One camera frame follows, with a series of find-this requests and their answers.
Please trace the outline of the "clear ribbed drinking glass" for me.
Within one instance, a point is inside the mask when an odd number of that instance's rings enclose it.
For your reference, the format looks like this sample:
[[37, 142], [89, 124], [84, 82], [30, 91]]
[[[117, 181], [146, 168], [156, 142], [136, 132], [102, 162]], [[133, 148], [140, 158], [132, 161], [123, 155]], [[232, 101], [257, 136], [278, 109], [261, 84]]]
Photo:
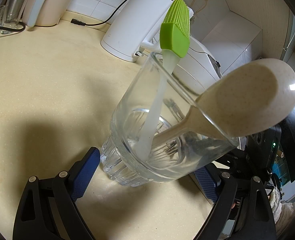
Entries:
[[211, 138], [186, 131], [154, 146], [153, 139], [183, 121], [196, 98], [213, 81], [186, 57], [172, 73], [152, 52], [114, 110], [102, 146], [103, 171], [122, 186], [179, 179], [240, 145], [239, 138]]

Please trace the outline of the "beige speckled rice paddle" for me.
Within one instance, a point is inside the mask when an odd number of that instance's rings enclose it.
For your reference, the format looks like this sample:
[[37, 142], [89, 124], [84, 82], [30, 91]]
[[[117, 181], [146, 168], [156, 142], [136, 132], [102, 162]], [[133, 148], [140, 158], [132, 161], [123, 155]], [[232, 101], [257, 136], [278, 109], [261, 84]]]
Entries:
[[295, 72], [278, 59], [247, 63], [214, 83], [178, 124], [156, 135], [152, 147], [195, 132], [228, 140], [264, 131], [295, 107]]

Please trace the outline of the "green silicone basting brush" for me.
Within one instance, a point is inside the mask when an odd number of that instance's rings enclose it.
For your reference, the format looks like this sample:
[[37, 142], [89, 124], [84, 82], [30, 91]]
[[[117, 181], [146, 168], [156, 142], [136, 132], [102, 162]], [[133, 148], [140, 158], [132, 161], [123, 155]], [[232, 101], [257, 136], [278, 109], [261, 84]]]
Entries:
[[[180, 59], [188, 52], [190, 44], [190, 17], [184, 0], [174, 0], [161, 24], [159, 36], [162, 49], [163, 68], [172, 74]], [[134, 149], [141, 160], [146, 160], [151, 152], [152, 141], [158, 125], [167, 78], [160, 74], [156, 96], [141, 129], [139, 141]]]

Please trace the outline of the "white rice cooker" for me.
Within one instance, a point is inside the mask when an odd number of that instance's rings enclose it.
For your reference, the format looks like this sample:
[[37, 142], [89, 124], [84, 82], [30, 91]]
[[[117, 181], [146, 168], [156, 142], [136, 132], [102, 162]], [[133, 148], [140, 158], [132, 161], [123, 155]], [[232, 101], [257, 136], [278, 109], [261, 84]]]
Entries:
[[190, 37], [188, 52], [179, 61], [173, 76], [195, 95], [202, 94], [222, 78], [219, 62], [201, 42], [193, 37]]

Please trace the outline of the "white electric kettle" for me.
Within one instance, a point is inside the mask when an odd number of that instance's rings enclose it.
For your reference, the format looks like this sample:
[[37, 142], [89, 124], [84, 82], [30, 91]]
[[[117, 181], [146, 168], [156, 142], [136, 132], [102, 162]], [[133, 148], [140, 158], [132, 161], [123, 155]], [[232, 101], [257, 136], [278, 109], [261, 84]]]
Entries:
[[101, 40], [112, 55], [129, 62], [145, 49], [162, 51], [159, 36], [163, 20], [174, 0], [129, 0]]

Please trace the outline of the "beige electric cooking pot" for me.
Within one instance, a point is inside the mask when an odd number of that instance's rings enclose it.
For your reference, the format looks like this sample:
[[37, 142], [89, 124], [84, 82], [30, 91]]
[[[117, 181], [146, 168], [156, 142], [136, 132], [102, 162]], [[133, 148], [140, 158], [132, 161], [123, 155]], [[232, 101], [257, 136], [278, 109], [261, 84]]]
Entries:
[[52, 27], [59, 23], [71, 0], [26, 0], [22, 21], [29, 28]]

